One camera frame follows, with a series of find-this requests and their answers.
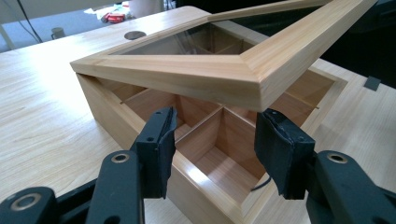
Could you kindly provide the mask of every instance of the floor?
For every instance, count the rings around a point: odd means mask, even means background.
[[[96,15],[84,13],[84,10],[36,18],[30,20],[30,22],[43,42],[52,40],[51,29],[54,27],[64,28],[64,33],[68,36],[110,25],[110,23],[102,23],[97,20]],[[22,21],[21,23],[32,33],[27,21]],[[3,28],[17,49],[38,43],[17,21],[3,24]],[[8,50],[10,50],[10,48],[6,40],[0,36],[0,52]]]

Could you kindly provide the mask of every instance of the box compartment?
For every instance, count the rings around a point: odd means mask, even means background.
[[[139,92],[124,103],[144,121],[149,120],[158,109],[174,107],[177,110],[176,140],[220,107],[218,104],[151,89]]]
[[[177,150],[242,203],[265,174],[254,152],[255,128],[221,108],[177,141]]]

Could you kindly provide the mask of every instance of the white object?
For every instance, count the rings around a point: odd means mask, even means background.
[[[132,0],[129,1],[131,14],[136,18],[145,17],[163,11],[163,0]]]

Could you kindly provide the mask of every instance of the wooden box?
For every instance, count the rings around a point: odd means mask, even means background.
[[[260,191],[250,192],[268,178],[253,148],[256,112],[96,77],[78,78],[95,118],[123,148],[155,110],[177,109],[177,153],[168,196],[192,221],[244,223],[247,216],[257,216],[252,212],[261,211],[254,207]],[[270,107],[313,133],[346,84],[308,70]]]
[[[168,196],[191,221],[255,222],[265,190],[250,189],[268,178],[253,148],[256,111],[272,107],[314,133],[347,82],[309,66],[371,2],[334,1],[270,38],[223,20],[323,2],[287,1],[186,21],[72,66],[94,117],[123,148],[152,112],[177,109]],[[313,25],[336,6],[338,16]],[[209,28],[183,35],[208,21]]]

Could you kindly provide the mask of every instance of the wooden table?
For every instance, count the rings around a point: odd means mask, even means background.
[[[53,188],[57,196],[97,177],[102,159],[118,144],[93,119],[69,63],[125,43],[123,35],[148,35],[206,15],[183,7],[88,33],[0,54],[0,200],[32,186]],[[357,160],[374,182],[396,191],[396,90],[343,68],[316,62],[348,83],[313,134],[316,151],[343,151]],[[304,202],[273,192],[260,199],[265,223],[309,223]],[[146,201],[147,223],[189,223],[169,201]]]

